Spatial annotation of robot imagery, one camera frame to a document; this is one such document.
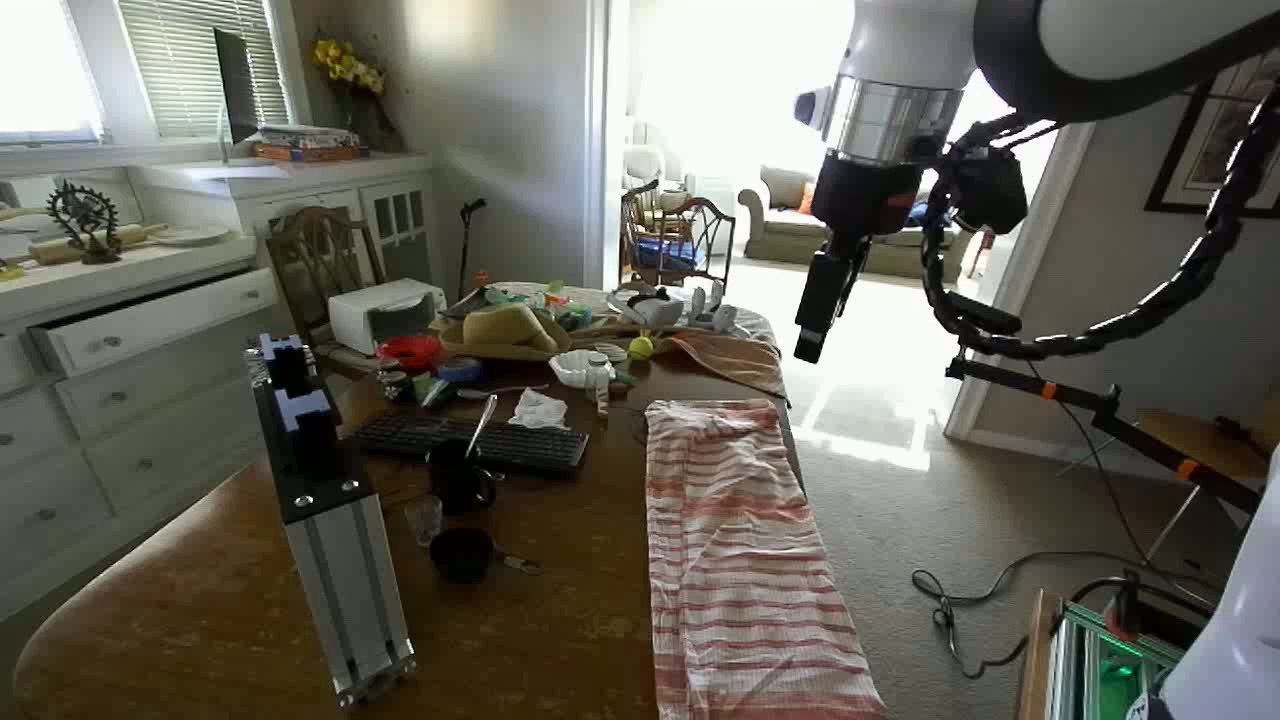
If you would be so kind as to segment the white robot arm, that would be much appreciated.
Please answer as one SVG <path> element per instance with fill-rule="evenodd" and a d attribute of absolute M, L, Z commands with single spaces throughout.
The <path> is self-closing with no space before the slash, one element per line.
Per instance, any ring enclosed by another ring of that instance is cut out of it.
<path fill-rule="evenodd" d="M 1242 234 L 1276 151 L 1276 95 L 1254 109 L 1182 267 L 1080 332 L 1023 334 L 1015 315 L 950 290 L 944 220 L 992 231 L 1023 220 L 1028 196 L 1006 136 L 1038 121 L 1061 127 L 1148 109 L 1276 45 L 1276 0 L 852 0 L 837 80 L 795 99 L 795 115 L 823 136 L 815 215 L 828 226 L 809 260 L 795 356 L 822 359 L 867 245 L 908 220 L 924 168 L 936 170 L 924 290 L 964 346 L 1083 356 L 1164 325 L 1218 281 Z"/>

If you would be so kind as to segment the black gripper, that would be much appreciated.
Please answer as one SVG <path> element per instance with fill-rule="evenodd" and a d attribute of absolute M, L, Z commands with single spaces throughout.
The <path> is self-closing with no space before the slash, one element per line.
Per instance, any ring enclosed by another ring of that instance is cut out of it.
<path fill-rule="evenodd" d="M 828 224 L 832 241 L 823 252 L 813 257 L 806 295 L 795 307 L 800 359 L 822 359 L 828 327 L 849 307 L 867 245 L 908 224 L 917 188 L 917 162 L 860 162 L 837 151 L 823 155 L 813 212 Z"/>

